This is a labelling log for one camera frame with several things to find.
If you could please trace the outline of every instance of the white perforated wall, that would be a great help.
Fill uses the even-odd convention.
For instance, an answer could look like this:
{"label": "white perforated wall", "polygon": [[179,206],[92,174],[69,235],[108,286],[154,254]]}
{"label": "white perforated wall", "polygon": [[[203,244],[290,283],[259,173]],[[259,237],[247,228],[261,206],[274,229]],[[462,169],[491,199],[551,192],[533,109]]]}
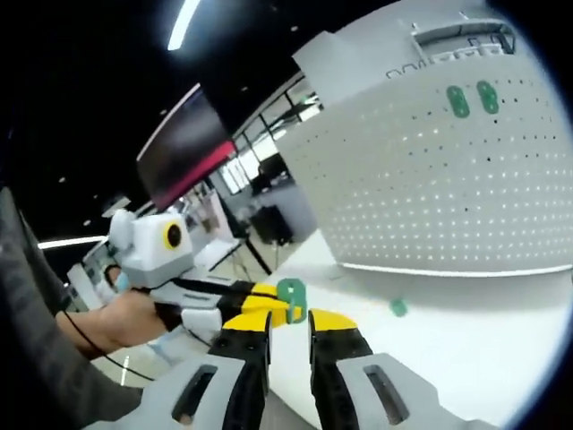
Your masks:
{"label": "white perforated wall", "polygon": [[[523,56],[437,64],[329,107],[278,147],[338,262],[553,268],[573,262],[573,140],[550,85]],[[450,86],[469,116],[454,115]]]}

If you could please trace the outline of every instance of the monitor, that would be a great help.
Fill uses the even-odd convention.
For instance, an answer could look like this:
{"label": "monitor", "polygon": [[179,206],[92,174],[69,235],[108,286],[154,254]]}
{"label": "monitor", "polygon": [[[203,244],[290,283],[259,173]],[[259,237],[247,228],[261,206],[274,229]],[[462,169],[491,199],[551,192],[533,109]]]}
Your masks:
{"label": "monitor", "polygon": [[151,135],[137,168],[151,200],[163,211],[234,151],[217,112],[196,85]]}

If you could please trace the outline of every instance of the face mask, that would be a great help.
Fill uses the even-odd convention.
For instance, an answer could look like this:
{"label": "face mask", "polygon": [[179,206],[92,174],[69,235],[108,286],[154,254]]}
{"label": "face mask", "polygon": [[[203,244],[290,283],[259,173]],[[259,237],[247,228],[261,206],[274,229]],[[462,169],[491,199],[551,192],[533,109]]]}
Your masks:
{"label": "face mask", "polygon": [[117,279],[115,280],[115,287],[117,288],[118,293],[123,293],[127,289],[129,289],[131,285],[129,284],[129,279],[127,275],[123,272],[119,274]]}

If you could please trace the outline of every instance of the black ceiling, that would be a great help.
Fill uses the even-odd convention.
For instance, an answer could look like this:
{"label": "black ceiling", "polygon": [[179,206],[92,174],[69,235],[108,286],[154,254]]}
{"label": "black ceiling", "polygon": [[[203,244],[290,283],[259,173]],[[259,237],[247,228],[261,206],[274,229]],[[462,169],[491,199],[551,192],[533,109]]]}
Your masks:
{"label": "black ceiling", "polygon": [[[177,51],[167,42],[183,0],[20,3],[9,15],[18,32],[4,55],[2,144],[42,241],[105,235],[105,202],[148,200],[135,157],[196,82],[232,133],[297,72],[291,55],[306,41],[391,2],[202,0]],[[47,255],[62,275],[89,248]]]}

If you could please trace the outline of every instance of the curved white structure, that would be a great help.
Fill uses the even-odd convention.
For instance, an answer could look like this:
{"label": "curved white structure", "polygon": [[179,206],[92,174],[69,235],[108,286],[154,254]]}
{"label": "curved white structure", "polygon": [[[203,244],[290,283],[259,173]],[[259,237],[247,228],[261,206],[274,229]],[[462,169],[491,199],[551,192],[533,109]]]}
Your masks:
{"label": "curved white structure", "polygon": [[329,107],[279,149],[338,262],[450,275],[564,270],[573,140],[553,94],[526,56],[434,64]]}

